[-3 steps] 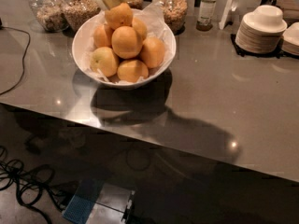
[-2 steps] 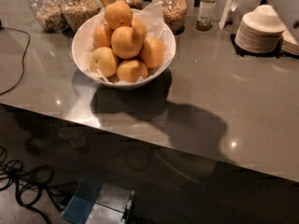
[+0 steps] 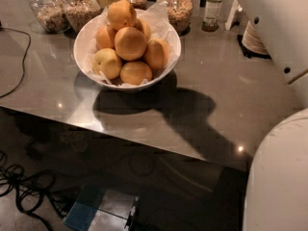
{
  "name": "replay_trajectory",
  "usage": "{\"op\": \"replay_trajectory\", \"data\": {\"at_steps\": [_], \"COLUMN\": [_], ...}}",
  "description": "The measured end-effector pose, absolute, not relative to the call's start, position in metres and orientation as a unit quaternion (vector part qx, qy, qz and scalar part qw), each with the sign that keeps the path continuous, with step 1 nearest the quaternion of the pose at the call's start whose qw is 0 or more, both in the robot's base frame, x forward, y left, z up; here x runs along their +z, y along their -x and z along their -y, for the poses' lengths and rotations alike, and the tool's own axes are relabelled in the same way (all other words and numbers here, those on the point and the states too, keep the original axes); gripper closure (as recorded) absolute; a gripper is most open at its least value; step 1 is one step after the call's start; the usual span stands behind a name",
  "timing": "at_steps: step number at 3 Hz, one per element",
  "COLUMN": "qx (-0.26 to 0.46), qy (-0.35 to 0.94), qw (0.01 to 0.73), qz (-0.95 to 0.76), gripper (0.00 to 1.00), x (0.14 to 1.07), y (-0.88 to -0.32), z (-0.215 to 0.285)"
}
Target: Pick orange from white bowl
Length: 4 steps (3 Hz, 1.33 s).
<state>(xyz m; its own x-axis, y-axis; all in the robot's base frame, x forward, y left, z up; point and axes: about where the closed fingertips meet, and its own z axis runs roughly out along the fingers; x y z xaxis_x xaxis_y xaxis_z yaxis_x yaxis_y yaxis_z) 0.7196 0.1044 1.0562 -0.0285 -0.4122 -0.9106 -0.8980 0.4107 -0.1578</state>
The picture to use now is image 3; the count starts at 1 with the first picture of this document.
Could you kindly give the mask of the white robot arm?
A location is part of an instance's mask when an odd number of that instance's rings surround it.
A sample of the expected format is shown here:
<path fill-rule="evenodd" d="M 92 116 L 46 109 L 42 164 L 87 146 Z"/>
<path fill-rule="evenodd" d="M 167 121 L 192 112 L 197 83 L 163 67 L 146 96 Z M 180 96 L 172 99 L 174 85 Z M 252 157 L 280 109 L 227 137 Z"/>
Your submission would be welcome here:
<path fill-rule="evenodd" d="M 210 201 L 154 212 L 166 231 L 308 231 L 308 0 L 238 1 L 266 59 L 246 59 L 228 33 L 198 32 L 175 78 L 93 103 L 107 134 L 220 168 Z"/>

